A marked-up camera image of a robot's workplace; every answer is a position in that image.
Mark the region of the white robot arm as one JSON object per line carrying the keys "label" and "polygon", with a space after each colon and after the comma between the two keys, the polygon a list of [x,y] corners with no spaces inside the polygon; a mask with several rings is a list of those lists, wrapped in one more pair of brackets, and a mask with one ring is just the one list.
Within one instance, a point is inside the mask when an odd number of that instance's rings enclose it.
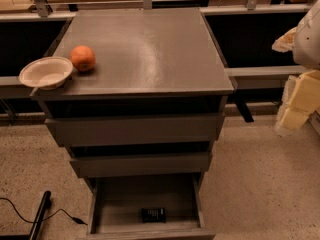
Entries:
{"label": "white robot arm", "polygon": [[310,69],[320,69],[320,0],[299,22],[293,44],[293,59]]}

